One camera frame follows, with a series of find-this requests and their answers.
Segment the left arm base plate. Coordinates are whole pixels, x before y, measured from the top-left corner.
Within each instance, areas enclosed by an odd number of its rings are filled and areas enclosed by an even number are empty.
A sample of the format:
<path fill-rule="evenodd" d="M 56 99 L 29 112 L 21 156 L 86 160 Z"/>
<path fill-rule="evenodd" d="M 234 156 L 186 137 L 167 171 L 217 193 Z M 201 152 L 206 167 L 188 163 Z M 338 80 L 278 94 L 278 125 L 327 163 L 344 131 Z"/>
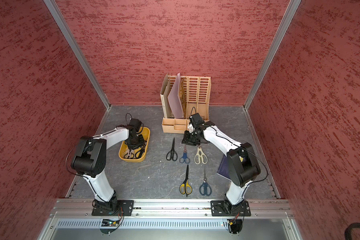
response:
<path fill-rule="evenodd" d="M 135 201 L 116 200 L 110 202 L 94 201 L 92 216 L 131 216 Z"/>

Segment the yellow black handled scissors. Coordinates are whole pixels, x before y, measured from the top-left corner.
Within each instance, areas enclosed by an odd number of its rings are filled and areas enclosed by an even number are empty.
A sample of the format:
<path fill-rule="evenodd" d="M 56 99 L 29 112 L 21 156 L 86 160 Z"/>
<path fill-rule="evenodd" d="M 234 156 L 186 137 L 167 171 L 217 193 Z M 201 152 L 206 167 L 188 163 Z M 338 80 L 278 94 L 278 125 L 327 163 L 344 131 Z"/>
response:
<path fill-rule="evenodd" d="M 188 195 L 190 195 L 193 191 L 191 185 L 189 184 L 189 166 L 187 166 L 186 177 L 185 180 L 181 183 L 179 191 L 182 195 L 186 195 L 186 197 L 188 197 Z"/>

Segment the pink handled scissors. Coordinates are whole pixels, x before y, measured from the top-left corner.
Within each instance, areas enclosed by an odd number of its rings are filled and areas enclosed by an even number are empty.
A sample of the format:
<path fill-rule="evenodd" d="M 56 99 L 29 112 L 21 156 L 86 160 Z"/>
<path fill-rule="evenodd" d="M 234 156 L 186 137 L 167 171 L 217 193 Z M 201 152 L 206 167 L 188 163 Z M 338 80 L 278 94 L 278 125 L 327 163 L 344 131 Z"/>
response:
<path fill-rule="evenodd" d="M 135 158 L 135 151 L 134 151 L 134 150 L 127 149 L 127 150 L 124 152 L 123 158 L 124 158 L 124 159 L 134 159 L 134 158 Z"/>

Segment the yellow plastic storage tray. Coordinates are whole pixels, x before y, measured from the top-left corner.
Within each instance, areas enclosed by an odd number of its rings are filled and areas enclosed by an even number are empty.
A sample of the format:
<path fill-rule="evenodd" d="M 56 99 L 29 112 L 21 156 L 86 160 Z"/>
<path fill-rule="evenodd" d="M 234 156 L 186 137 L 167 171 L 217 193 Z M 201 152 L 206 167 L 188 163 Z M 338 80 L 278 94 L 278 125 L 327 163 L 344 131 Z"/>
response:
<path fill-rule="evenodd" d="M 123 161 L 130 163 L 140 163 L 146 158 L 148 151 L 148 145 L 150 142 L 151 131 L 148 127 L 141 128 L 141 132 L 138 135 L 140 143 L 135 145 L 127 145 L 125 141 L 119 150 L 119 157 Z"/>

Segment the blue handled small scissors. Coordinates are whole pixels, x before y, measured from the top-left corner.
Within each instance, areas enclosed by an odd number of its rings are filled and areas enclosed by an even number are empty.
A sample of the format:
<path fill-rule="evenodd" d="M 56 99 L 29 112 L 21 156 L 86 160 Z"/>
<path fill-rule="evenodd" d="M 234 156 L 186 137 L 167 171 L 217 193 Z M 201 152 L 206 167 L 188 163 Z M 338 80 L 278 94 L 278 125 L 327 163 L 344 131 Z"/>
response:
<path fill-rule="evenodd" d="M 190 159 L 188 158 L 188 155 L 187 155 L 186 145 L 184 145 L 183 156 L 179 159 L 179 163 L 181 163 L 181 164 L 189 164 L 190 163 Z"/>

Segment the cream handled kitchen scissors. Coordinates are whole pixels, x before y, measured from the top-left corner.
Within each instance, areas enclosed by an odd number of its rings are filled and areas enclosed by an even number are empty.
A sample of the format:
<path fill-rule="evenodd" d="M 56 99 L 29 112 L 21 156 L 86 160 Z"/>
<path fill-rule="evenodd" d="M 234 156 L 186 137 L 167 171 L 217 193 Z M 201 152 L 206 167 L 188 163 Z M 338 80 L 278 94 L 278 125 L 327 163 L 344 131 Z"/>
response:
<path fill-rule="evenodd" d="M 208 157 L 203 152 L 202 147 L 200 145 L 197 146 L 197 152 L 195 154 L 194 161 L 195 161 L 195 164 L 197 164 L 197 165 L 207 164 L 207 162 L 208 162 Z"/>

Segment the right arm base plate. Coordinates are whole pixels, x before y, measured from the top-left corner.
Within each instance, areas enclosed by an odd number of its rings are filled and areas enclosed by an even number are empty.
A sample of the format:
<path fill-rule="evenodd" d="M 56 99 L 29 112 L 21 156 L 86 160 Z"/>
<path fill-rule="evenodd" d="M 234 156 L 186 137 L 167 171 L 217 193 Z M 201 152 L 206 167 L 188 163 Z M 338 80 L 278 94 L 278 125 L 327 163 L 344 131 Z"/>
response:
<path fill-rule="evenodd" d="M 213 217 L 250 217 L 251 210 L 246 200 L 237 205 L 232 205 L 228 200 L 211 201 L 211 212 Z"/>

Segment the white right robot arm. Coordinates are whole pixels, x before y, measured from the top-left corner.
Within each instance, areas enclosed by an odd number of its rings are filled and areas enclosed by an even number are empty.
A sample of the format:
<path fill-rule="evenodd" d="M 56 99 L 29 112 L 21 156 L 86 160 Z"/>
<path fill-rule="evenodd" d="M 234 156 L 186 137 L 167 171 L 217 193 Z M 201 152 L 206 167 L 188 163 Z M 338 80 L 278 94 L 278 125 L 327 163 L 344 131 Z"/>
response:
<path fill-rule="evenodd" d="M 201 143 L 215 145 L 227 158 L 228 175 L 231 180 L 226 200 L 229 205 L 240 204 L 245 198 L 245 192 L 261 173 L 261 168 L 252 145 L 240 143 L 224 134 L 212 122 L 199 125 L 188 125 L 185 131 L 183 144 L 196 146 Z"/>

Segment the dark blue handled scissors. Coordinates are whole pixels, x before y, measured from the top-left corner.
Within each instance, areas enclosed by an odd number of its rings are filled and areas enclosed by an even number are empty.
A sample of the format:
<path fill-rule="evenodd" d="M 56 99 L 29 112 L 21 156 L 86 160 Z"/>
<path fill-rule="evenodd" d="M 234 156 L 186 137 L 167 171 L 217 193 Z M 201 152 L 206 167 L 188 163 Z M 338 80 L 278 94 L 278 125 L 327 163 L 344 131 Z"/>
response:
<path fill-rule="evenodd" d="M 199 187 L 199 192 L 202 196 L 210 196 L 212 194 L 212 188 L 207 182 L 206 168 L 204 168 L 204 180 Z"/>

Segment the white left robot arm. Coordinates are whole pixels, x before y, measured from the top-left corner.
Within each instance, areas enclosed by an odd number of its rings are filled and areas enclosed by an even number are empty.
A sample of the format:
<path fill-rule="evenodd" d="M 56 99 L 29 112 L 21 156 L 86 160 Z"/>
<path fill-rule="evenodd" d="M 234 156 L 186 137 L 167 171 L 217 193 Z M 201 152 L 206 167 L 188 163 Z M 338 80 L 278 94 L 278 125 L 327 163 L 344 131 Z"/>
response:
<path fill-rule="evenodd" d="M 117 196 L 105 174 L 107 149 L 125 142 L 131 149 L 145 146 L 142 127 L 117 126 L 114 130 L 96 136 L 83 136 L 76 145 L 71 168 L 83 177 L 95 195 L 95 206 L 111 211 L 117 205 Z"/>

